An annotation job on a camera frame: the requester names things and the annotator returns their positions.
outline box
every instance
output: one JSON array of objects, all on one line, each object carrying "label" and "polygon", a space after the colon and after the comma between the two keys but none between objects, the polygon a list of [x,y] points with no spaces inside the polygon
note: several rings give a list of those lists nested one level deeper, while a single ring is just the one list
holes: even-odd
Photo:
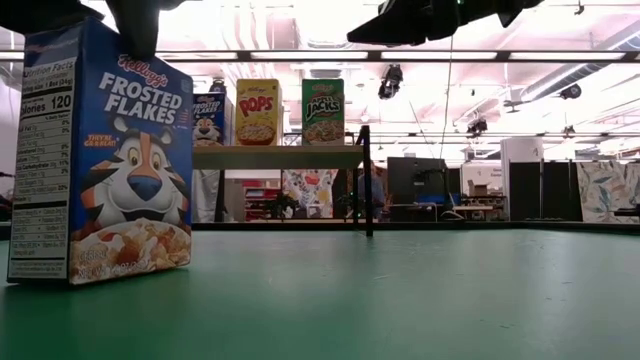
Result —
[{"label": "box", "polygon": [[239,79],[235,145],[278,145],[282,138],[282,92],[275,79]]},{"label": "box", "polygon": [[344,81],[302,80],[302,145],[344,145]]},{"label": "box", "polygon": [[193,96],[193,142],[198,146],[224,144],[225,93]]},{"label": "box", "polygon": [[121,49],[95,19],[26,37],[9,282],[190,261],[193,81]]}]

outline cereal box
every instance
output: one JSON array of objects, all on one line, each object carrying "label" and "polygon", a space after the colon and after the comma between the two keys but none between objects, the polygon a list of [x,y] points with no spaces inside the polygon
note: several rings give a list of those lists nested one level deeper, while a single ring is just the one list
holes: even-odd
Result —
[{"label": "cereal box", "polygon": [[24,66],[8,281],[188,264],[192,79],[91,18],[27,36]]},{"label": "cereal box", "polygon": [[195,146],[216,146],[224,143],[225,93],[193,96],[193,142]]},{"label": "cereal box", "polygon": [[235,145],[278,145],[282,137],[278,80],[240,79],[236,89]]},{"label": "cereal box", "polygon": [[344,145],[344,81],[302,80],[302,145]]}]

